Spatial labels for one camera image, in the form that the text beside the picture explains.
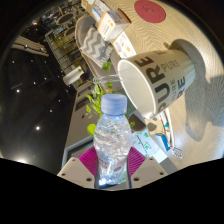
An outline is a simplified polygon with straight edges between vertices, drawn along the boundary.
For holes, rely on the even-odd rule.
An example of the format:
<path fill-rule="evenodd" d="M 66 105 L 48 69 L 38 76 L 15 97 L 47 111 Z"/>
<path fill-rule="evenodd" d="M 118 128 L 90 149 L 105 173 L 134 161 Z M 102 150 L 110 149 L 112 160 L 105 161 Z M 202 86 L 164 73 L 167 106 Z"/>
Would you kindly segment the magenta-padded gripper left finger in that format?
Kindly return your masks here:
<path fill-rule="evenodd" d="M 96 187 L 98 158 L 94 147 L 79 158 L 71 157 L 58 176 L 84 188 Z"/>

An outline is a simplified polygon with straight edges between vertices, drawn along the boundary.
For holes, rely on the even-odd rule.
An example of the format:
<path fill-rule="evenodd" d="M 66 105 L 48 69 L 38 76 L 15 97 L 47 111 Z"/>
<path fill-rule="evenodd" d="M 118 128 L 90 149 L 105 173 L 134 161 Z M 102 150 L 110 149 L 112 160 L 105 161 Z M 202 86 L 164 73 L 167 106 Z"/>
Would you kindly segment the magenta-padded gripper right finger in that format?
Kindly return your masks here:
<path fill-rule="evenodd" d="M 127 181 L 130 189 L 140 188 L 167 176 L 153 157 L 145 157 L 132 147 L 127 157 Z"/>

